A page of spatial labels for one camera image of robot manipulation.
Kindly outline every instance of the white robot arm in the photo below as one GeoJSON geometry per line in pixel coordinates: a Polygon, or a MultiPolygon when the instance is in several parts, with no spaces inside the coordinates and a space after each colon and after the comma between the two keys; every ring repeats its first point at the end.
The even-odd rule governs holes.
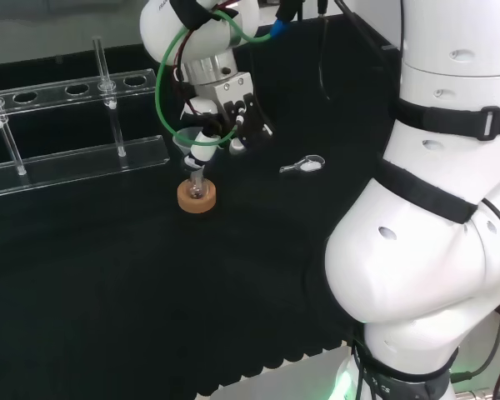
{"type": "MultiPolygon", "coordinates": [[[[257,1],[239,5],[253,35],[257,1]]],[[[362,400],[454,400],[448,360],[500,304],[500,220],[481,203],[487,197],[500,209],[500,0],[403,0],[403,9],[407,111],[383,155],[391,183],[371,180],[338,224],[327,279],[339,304],[364,323],[363,351],[391,373],[385,384],[365,376],[362,400]],[[420,192],[404,192],[404,179],[420,192]],[[448,202],[472,212],[463,218],[448,202]]],[[[169,0],[148,3],[141,33],[154,58],[181,26],[169,0]]],[[[214,21],[199,32],[186,62],[223,53],[233,34],[214,21]]],[[[341,367],[333,400],[354,399],[359,362],[354,354],[341,367]]]]}

